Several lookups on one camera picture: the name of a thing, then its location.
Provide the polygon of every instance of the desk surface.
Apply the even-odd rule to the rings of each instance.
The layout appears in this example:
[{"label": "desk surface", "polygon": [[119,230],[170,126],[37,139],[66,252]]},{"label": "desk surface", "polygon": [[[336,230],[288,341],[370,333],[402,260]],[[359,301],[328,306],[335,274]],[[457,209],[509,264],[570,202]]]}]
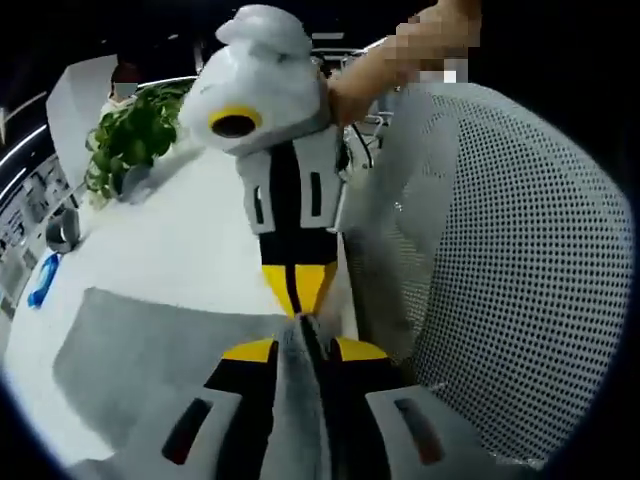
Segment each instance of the desk surface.
[{"label": "desk surface", "polygon": [[[172,161],[163,159],[166,165]],[[53,361],[86,288],[205,311],[282,312],[263,279],[242,195],[233,157],[205,150],[142,204],[111,202],[96,213],[83,203],[85,240],[63,258],[42,308],[31,310],[26,297],[49,252],[40,259],[13,320],[5,378],[23,413],[63,464],[112,453],[53,379]],[[343,335],[357,337],[340,250],[342,261],[320,316]]]}]

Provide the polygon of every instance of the white wall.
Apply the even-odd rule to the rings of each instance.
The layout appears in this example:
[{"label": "white wall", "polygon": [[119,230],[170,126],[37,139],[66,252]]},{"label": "white wall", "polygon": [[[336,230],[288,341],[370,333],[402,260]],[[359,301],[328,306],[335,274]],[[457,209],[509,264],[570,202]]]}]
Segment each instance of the white wall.
[{"label": "white wall", "polygon": [[116,64],[110,55],[69,65],[47,99],[51,137],[71,188],[84,180],[91,156],[85,140],[98,124]]}]

